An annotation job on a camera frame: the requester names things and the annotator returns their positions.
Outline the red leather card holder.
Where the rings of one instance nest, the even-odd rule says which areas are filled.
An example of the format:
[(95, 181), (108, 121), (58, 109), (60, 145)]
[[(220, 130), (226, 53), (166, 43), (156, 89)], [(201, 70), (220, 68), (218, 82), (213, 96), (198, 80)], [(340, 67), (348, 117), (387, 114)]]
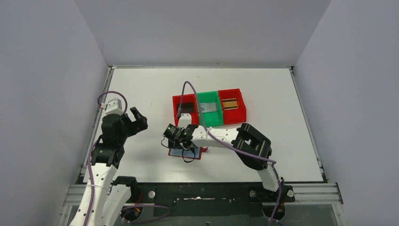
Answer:
[(168, 156), (183, 157), (185, 160), (188, 160), (188, 159), (200, 160), (201, 155), (203, 153), (206, 153), (207, 150), (208, 150), (208, 147), (195, 148), (194, 151), (184, 150), (182, 148), (169, 149)]

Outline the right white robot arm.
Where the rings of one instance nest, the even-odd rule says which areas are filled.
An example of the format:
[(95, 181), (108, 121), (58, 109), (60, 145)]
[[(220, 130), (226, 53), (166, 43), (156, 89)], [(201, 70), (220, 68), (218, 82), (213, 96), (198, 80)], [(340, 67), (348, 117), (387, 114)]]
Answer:
[(267, 199), (276, 201), (283, 195), (283, 188), (274, 168), (276, 161), (270, 159), (271, 141), (248, 123), (231, 129), (207, 128), (195, 124), (182, 128), (169, 124), (163, 137), (168, 139), (169, 148), (180, 148), (184, 151), (194, 151), (202, 147), (230, 149), (245, 166), (257, 171)]

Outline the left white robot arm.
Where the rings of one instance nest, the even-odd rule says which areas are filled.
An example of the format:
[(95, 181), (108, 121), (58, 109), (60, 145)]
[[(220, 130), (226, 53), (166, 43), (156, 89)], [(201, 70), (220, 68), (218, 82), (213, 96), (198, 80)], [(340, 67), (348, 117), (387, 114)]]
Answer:
[(137, 180), (132, 176), (115, 176), (125, 153), (126, 140), (148, 128), (147, 118), (136, 107), (127, 113), (106, 113), (102, 134), (93, 143), (88, 157), (88, 182), (71, 226), (112, 226), (127, 201), (140, 197)]

